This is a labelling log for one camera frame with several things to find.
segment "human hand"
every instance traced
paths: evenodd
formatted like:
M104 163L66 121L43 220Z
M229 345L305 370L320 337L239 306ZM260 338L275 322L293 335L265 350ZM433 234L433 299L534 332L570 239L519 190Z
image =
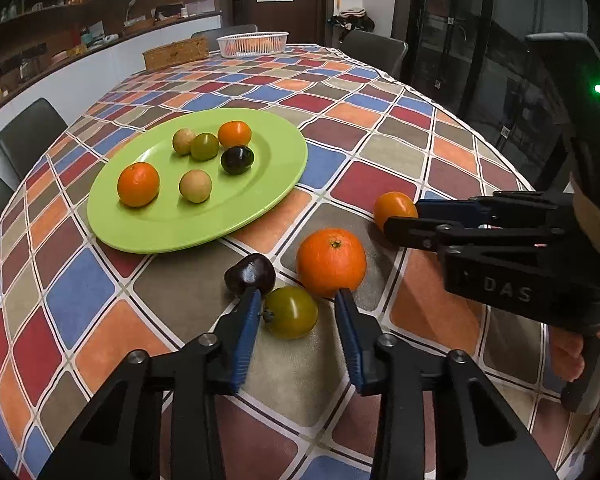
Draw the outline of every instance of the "human hand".
M549 327L551 364L558 377L570 383L580 377L584 371L583 345L584 338L580 334Z

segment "orange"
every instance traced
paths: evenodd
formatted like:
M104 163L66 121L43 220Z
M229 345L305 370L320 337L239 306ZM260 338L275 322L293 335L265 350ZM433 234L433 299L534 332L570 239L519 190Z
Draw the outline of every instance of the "orange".
M147 205L158 195L160 175L148 162L134 162L118 177L120 202L129 207Z
M226 150L239 144L246 146L251 142L251 128L242 121L230 121L220 126L218 140Z
M399 191L390 191L376 199L374 205L374 221L381 231L384 231L384 223L392 216L418 217L413 200Z
M296 269L304 287L332 298L339 288L355 290L365 277L365 249L353 233L325 228L309 235L296 253Z

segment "checkered tablecloth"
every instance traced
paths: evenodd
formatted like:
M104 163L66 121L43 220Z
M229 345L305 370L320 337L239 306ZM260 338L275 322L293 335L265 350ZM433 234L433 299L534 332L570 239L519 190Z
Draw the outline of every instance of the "checkered tablecloth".
M107 160L157 124L214 107L266 110L298 126L309 153L298 185L260 219L203 246L141 256L99 242L86 203ZM417 200L495 189L526 183L440 106L337 50L216 54L133 76L62 134L0 220L1 455L20 478L35 478L127 352L168 352L209 330L232 302L222 283L228 267L258 251L275 264L279 285L297 285L298 244L339 226L366 249L358 305L419 348L469 352L563 474L597 418L562 409L544 327L447 294L435 257L388 245L372 222L375 198L389 190ZM368 478L379 399L350 386L327 301L303 339L260 330L244 388L217 406L229 480ZM169 417L167 406L164 434Z

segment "plastic basket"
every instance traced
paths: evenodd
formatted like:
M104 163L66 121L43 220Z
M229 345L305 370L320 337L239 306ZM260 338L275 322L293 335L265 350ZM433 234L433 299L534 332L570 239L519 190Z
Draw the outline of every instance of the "plastic basket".
M250 32L218 38L222 57L266 56L284 52L288 32Z

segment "green plate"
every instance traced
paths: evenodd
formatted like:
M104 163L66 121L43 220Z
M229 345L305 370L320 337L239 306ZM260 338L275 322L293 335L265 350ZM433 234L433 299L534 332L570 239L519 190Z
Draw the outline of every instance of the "green plate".
M255 161L247 172L231 176L216 158L196 162L173 151L180 128L216 134L227 121L244 121L253 132L249 147ZM87 216L95 235L128 253L163 253L215 240L263 215L296 185L307 159L302 133L274 114L246 108L218 108L167 121L132 140L102 168L91 186ZM148 162L160 174L160 192L149 205L129 208L118 199L122 170ZM193 204L180 196L178 184L189 170L206 171L211 197Z

